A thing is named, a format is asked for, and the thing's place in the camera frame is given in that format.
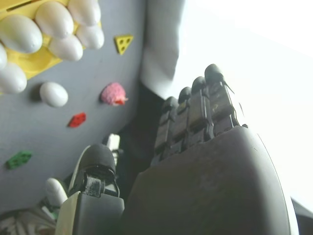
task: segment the yellow egg carton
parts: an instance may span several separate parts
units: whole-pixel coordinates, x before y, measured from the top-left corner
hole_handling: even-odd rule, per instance
[[[0,20],[8,15],[19,14],[31,19],[35,18],[37,9],[43,3],[51,0],[0,0]],[[67,6],[69,0],[54,0]],[[78,24],[74,24],[74,33]],[[46,69],[62,62],[54,56],[49,50],[48,45],[51,37],[43,34],[43,46],[39,51],[32,54],[23,54],[11,49],[5,48],[8,61],[19,65],[26,74],[27,79],[45,71]]]

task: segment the back of robotic hand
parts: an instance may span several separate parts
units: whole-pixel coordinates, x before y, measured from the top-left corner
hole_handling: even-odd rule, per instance
[[[160,118],[151,167],[119,223],[124,235],[297,235],[291,199],[216,65]]]

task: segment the robotic hand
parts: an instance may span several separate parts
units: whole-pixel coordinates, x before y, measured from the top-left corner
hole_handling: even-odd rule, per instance
[[[164,102],[151,167],[125,209],[112,159],[102,145],[83,153],[56,235],[298,234],[267,150],[215,65]]]

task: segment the yellow triangle toy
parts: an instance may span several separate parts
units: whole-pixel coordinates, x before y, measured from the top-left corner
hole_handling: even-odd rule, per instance
[[[133,35],[122,35],[114,37],[117,52],[123,55],[133,40]]]

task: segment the red toy piece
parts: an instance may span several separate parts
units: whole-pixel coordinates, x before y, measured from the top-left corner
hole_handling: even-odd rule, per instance
[[[73,116],[68,126],[72,128],[79,127],[82,123],[86,121],[86,114],[80,113]]]
[[[113,82],[105,87],[101,93],[101,100],[109,105],[117,106],[124,105],[128,99],[124,88],[119,83]]]

